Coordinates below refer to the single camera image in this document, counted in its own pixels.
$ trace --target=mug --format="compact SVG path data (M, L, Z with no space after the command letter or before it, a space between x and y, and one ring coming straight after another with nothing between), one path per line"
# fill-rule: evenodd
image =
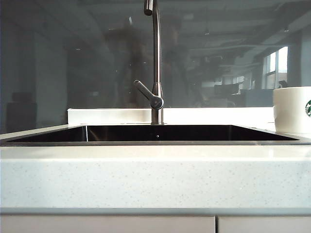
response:
M273 90L276 131L311 133L311 86Z

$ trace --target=ceiling light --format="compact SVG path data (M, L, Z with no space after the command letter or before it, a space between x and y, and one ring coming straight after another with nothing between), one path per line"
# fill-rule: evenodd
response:
M209 29L208 28L205 29L204 35L209 35Z

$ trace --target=stainless steel sink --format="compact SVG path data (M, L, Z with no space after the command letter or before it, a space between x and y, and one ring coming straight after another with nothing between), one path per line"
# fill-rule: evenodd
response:
M1 140L1 146L311 145L311 140L236 125L78 126Z

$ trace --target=white cabinet door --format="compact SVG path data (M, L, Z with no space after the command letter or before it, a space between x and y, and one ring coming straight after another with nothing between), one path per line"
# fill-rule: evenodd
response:
M219 217L218 233L311 233L311 217Z
M215 217L2 215L1 233L215 233Z

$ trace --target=faucet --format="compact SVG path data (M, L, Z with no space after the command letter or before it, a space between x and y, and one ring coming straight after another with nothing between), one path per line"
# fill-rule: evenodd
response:
M160 13L157 0L145 0L144 13L152 16L154 27L154 85L152 92L139 80L134 81L136 88L149 100L151 106L151 124L163 125L163 92L161 86L161 38Z

